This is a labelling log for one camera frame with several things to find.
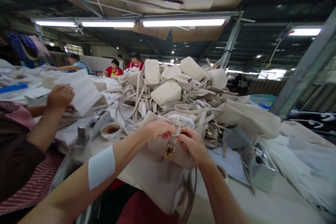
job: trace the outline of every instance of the blue shirt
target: blue shirt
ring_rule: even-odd
[[[81,61],[77,61],[76,63],[74,63],[75,66],[80,67],[80,69],[85,69],[87,71],[88,74],[93,75],[94,73],[92,72],[92,70],[89,68],[88,65],[84,64]]]

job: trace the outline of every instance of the cream leather bag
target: cream leather bag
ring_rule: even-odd
[[[173,79],[181,86],[182,90],[190,91],[193,87],[192,78],[171,68],[166,68],[161,74],[161,83]]]
[[[180,69],[182,70],[182,73],[190,76],[196,81],[204,79],[207,75],[191,57],[181,60]]]
[[[159,61],[156,59],[145,60],[145,77],[150,85],[157,85],[160,82]]]
[[[155,89],[150,96],[159,106],[161,106],[170,101],[181,100],[182,88],[176,81],[168,80]]]
[[[206,72],[206,76],[210,79],[211,86],[223,89],[228,82],[228,76],[226,75],[224,68],[218,68]]]

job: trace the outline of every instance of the coffee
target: coffee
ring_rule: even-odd
[[[113,134],[113,133],[116,133],[119,128],[120,127],[117,124],[109,125],[103,130],[103,133],[104,134]]]

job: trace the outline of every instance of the white wristband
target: white wristband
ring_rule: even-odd
[[[115,170],[113,145],[91,157],[88,170],[90,191],[112,176]]]

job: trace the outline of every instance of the tissue paper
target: tissue paper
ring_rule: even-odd
[[[71,104],[81,116],[85,115],[92,105],[101,98],[101,94],[85,69],[69,73],[54,82],[55,84],[69,83],[73,87],[75,97]]]

